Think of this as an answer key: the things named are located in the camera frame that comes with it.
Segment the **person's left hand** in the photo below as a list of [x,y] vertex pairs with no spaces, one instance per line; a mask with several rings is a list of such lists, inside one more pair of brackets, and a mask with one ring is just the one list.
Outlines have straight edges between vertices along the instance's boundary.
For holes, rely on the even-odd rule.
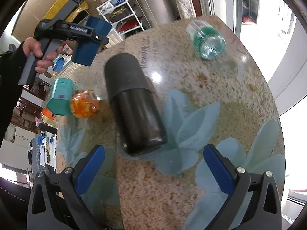
[[[28,57],[31,53],[34,54],[37,58],[43,57],[43,52],[41,50],[41,44],[35,40],[33,37],[28,37],[22,46],[24,54]],[[48,68],[53,65],[53,61],[62,51],[63,47],[59,46],[57,50],[48,53],[44,60],[39,60],[36,64],[35,70],[38,73],[47,72]]]

